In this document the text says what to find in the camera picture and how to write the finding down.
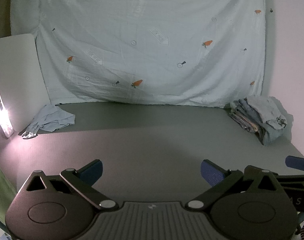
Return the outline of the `light blue shirt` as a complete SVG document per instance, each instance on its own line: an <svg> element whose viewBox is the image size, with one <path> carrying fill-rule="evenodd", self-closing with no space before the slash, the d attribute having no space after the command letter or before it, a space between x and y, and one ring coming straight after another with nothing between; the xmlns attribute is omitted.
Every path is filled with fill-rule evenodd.
<svg viewBox="0 0 304 240"><path fill-rule="evenodd" d="M74 125L75 120L75 114L64 111L56 105L44 105L27 126L21 138L32 139L38 135L39 130L54 132L58 129Z"/></svg>

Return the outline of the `patterned garment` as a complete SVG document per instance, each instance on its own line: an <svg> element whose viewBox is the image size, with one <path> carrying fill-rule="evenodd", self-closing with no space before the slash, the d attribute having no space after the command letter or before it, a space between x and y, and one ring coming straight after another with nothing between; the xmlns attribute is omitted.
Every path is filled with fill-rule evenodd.
<svg viewBox="0 0 304 240"><path fill-rule="evenodd" d="M259 131L259 125L242 114L230 112L229 116L237 122L243 129L250 133L256 133Z"/></svg>

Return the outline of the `grey folded garment on pile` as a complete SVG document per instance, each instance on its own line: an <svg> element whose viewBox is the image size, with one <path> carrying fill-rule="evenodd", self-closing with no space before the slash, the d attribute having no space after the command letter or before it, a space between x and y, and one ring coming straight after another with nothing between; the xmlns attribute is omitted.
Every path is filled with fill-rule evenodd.
<svg viewBox="0 0 304 240"><path fill-rule="evenodd" d="M230 103L231 112L239 113L259 125L254 133L262 145L269 145L283 135L287 119L275 102L266 96L248 96Z"/></svg>

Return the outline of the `green cloth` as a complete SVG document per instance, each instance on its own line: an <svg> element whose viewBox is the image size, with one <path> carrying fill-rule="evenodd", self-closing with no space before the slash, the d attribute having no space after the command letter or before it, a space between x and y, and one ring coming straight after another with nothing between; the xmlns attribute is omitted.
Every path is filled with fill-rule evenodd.
<svg viewBox="0 0 304 240"><path fill-rule="evenodd" d="M5 225L6 213L17 191L0 168L0 222Z"/></svg>

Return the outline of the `white panel board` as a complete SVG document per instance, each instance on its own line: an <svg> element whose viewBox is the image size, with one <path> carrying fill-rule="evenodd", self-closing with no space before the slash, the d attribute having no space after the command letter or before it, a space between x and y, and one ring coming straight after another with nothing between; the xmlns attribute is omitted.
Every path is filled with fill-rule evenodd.
<svg viewBox="0 0 304 240"><path fill-rule="evenodd" d="M32 34L0 38L0 97L17 132L50 104Z"/></svg>

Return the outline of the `carrot print backdrop sheet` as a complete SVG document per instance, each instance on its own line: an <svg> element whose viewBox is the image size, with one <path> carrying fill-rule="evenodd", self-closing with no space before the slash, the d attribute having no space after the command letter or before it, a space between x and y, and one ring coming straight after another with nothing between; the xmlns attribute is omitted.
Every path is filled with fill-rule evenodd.
<svg viewBox="0 0 304 240"><path fill-rule="evenodd" d="M224 107L262 91L265 0L11 0L52 103Z"/></svg>

